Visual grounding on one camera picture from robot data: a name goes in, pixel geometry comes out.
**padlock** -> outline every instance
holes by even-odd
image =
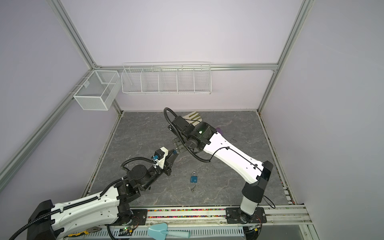
[[[195,172],[192,173],[191,183],[197,183],[197,173],[195,173]]]

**light blue shovel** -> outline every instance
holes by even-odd
[[[186,231],[167,231],[166,223],[159,223],[148,228],[148,235],[156,240],[165,240],[166,235],[189,238],[189,232]]]

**gray marble surface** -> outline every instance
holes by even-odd
[[[203,121],[213,127],[219,127],[230,143],[249,156],[262,162],[273,163],[256,112],[201,112]],[[150,158],[154,151],[162,146],[172,149],[171,140],[175,138],[167,128],[163,113],[124,113],[111,145],[106,153],[100,170],[95,177],[91,193],[102,191],[113,180],[124,176],[120,164],[125,160],[142,156]],[[204,152],[198,154],[209,158]],[[150,163],[135,161],[128,165],[132,169],[137,164],[148,168]],[[197,172],[198,181],[190,183],[192,172]],[[188,152],[179,154],[172,167],[171,176],[163,174],[152,184],[151,190],[141,192],[141,197],[130,203],[132,207],[154,205],[240,205],[241,190],[245,181],[228,165],[217,158],[210,163],[202,163]],[[272,171],[265,195],[277,205],[288,204],[276,169]]]

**mesh basket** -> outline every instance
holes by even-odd
[[[125,68],[121,73],[126,94],[211,93],[210,67]]]
[[[73,97],[84,110],[108,110],[120,90],[117,71],[94,70]]]

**robotic arm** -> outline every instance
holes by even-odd
[[[175,116],[171,121],[167,111]],[[264,190],[273,168],[272,163],[257,161],[234,145],[230,144],[217,130],[206,122],[196,126],[177,116],[171,109],[164,109],[164,116],[169,123],[168,128],[178,137],[196,159],[210,162],[213,156],[219,158],[238,172],[246,181],[242,189],[243,199],[240,208],[233,210],[228,223],[258,223],[255,210],[261,202]],[[202,159],[194,150],[205,151],[212,155],[210,159]],[[28,224],[18,230],[10,240],[14,240],[21,232],[28,229],[27,240],[56,240],[70,236],[73,232],[92,229],[98,225],[142,225],[145,219],[135,216],[146,215],[146,212],[135,213],[129,203],[140,196],[140,191],[150,190],[151,184],[162,173],[171,174],[172,165],[178,156],[177,151],[164,147],[155,151],[152,159],[135,157],[125,161],[122,168],[127,175],[110,183],[102,192],[89,195],[70,202],[53,205],[51,200],[39,204],[28,220]],[[136,165],[129,170],[125,165],[135,160],[144,160],[153,164],[150,169],[144,165]]]

